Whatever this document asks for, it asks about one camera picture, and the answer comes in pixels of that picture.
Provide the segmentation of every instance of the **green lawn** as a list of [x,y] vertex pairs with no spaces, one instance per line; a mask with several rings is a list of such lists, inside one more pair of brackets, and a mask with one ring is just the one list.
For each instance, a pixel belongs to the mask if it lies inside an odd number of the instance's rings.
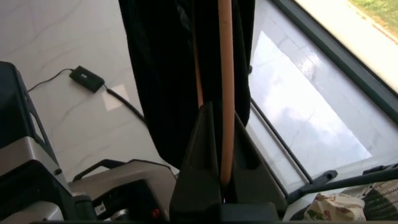
[[398,38],[398,0],[349,0]]

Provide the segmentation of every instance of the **crumpled paper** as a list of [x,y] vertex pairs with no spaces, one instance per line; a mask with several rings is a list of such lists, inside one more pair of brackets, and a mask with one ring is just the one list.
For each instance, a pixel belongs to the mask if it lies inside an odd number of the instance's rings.
[[304,220],[366,221],[365,202],[346,194],[319,193],[304,213]]

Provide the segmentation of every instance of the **tan tube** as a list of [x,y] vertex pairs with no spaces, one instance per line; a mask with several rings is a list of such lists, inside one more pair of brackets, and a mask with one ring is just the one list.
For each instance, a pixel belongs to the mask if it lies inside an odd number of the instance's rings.
[[198,93],[198,108],[203,105],[203,92],[201,89],[201,80],[200,80],[200,69],[199,69],[199,59],[198,59],[198,47],[197,47],[197,34],[195,32],[195,3],[192,2],[192,42],[193,42],[193,58],[195,60],[195,76],[197,78],[197,93]]
[[220,23],[221,73],[223,87],[223,150],[220,181],[223,187],[229,184],[232,172],[234,148],[234,58],[232,36],[231,0],[218,0]]

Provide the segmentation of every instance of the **white marble floor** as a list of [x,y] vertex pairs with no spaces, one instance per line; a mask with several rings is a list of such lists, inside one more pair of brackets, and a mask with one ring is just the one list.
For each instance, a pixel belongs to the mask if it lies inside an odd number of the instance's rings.
[[[17,66],[27,88],[82,65],[141,110],[116,0],[0,5],[0,60]],[[252,54],[252,96],[309,173],[338,169],[342,178],[397,162],[397,126],[263,0]],[[105,158],[162,162],[146,127],[124,106],[110,109],[103,92],[88,93],[66,73],[30,93],[68,180]],[[255,113],[248,131],[288,190],[303,184]]]

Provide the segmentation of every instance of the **black cloth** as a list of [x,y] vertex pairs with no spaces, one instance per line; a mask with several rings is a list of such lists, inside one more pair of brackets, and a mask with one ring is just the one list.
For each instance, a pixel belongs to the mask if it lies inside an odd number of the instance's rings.
[[[221,100],[217,1],[119,0],[144,117],[159,155],[180,168],[198,111],[192,47],[195,15],[204,101]],[[254,0],[233,0],[235,110],[250,113],[248,68]]]

